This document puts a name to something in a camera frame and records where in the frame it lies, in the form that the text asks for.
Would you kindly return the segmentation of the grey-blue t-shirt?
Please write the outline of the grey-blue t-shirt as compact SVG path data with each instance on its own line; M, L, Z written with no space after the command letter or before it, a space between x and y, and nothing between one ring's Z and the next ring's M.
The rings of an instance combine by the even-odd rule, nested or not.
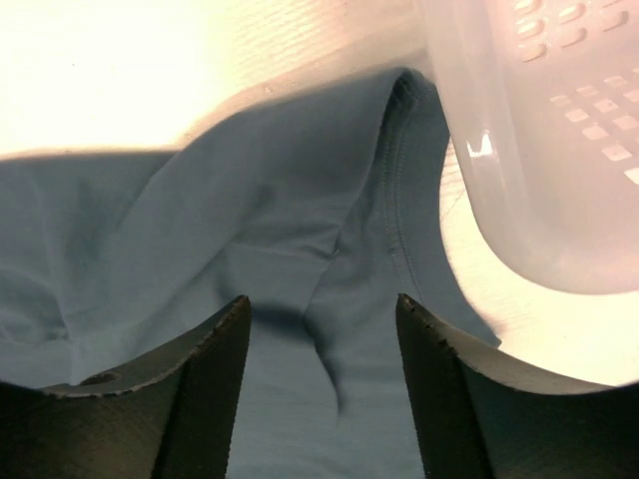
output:
M233 478L419 478L399 294L495 343L443 248L436 88L391 69L178 152L1 165L1 376L75 384L253 306Z

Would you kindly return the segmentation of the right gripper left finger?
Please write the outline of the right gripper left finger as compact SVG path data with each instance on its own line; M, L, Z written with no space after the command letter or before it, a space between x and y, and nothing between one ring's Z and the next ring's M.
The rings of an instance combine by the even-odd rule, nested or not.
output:
M77 386L1 385L4 478L223 478L251 304Z

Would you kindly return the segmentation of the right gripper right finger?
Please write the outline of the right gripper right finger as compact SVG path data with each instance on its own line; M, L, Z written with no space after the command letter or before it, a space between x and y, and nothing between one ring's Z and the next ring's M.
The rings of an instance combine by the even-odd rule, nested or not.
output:
M637 384L610 387L526 363L406 294L395 323L426 477L637 477Z

